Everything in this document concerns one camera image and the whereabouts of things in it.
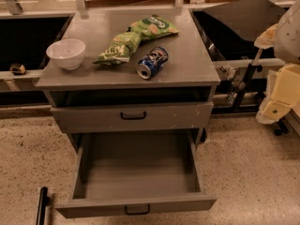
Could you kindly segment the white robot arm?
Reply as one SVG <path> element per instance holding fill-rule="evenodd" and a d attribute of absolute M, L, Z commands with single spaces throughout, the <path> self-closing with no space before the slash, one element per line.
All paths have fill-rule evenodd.
<path fill-rule="evenodd" d="M 256 114 L 259 123 L 273 124 L 300 101 L 300 0 L 260 34 L 254 46 L 259 52 L 273 48 L 275 57 L 284 62 L 278 71 L 268 72 L 266 96 Z"/>

